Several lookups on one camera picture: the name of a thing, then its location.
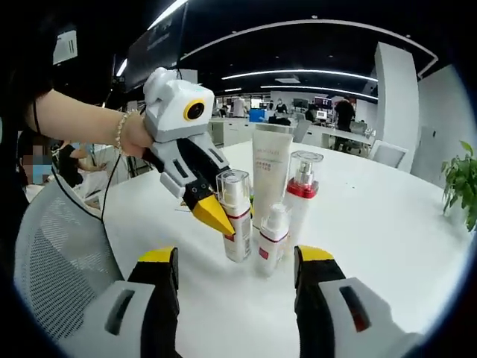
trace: white round table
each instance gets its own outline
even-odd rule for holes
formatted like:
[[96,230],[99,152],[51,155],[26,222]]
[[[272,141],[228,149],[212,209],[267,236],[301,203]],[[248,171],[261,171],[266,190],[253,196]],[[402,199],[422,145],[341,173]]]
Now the white round table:
[[[324,155],[301,244],[332,253],[347,277],[389,303],[404,331],[427,332],[458,283],[470,245],[464,228],[443,217],[442,189],[360,157],[299,144],[295,150]],[[251,142],[224,153],[232,168],[253,174]],[[179,248],[181,355],[299,357],[293,259],[268,279],[256,273],[256,256],[229,261],[221,234],[181,209],[157,171],[110,190],[105,225],[125,277],[146,251]]]

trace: tv screen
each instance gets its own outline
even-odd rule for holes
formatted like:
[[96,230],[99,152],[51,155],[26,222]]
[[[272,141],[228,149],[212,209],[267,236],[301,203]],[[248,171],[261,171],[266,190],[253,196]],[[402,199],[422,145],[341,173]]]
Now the tv screen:
[[175,11],[131,45],[124,71],[127,91],[143,85],[157,67],[173,69],[177,66],[186,8]]
[[300,99],[300,98],[294,98],[293,99],[293,107],[308,108],[308,100]]

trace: human arm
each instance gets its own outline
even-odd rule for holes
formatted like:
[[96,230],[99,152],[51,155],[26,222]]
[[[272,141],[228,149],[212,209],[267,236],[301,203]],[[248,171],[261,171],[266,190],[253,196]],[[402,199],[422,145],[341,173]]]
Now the human arm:
[[[42,134],[73,142],[116,144],[118,124],[124,113],[85,104],[51,90],[37,99],[37,116]],[[27,113],[27,124],[37,130],[33,106]],[[144,148],[152,145],[142,117],[132,114],[123,126],[121,146],[130,155],[142,156]]]

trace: hand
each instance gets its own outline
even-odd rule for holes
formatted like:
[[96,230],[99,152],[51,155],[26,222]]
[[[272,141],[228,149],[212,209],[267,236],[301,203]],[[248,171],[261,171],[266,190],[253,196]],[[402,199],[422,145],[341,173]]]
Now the hand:
[[121,146],[124,152],[134,157],[142,157],[145,148],[152,146],[152,140],[139,113],[133,113],[127,119],[121,132]]

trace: black strap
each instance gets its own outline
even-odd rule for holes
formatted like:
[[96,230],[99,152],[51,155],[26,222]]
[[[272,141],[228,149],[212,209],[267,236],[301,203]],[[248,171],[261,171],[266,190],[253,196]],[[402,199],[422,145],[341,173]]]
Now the black strap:
[[34,119],[35,119],[35,126],[37,127],[37,133],[39,135],[41,135],[42,132],[40,131],[40,125],[38,124],[37,100],[36,99],[33,101],[33,116],[34,116]]

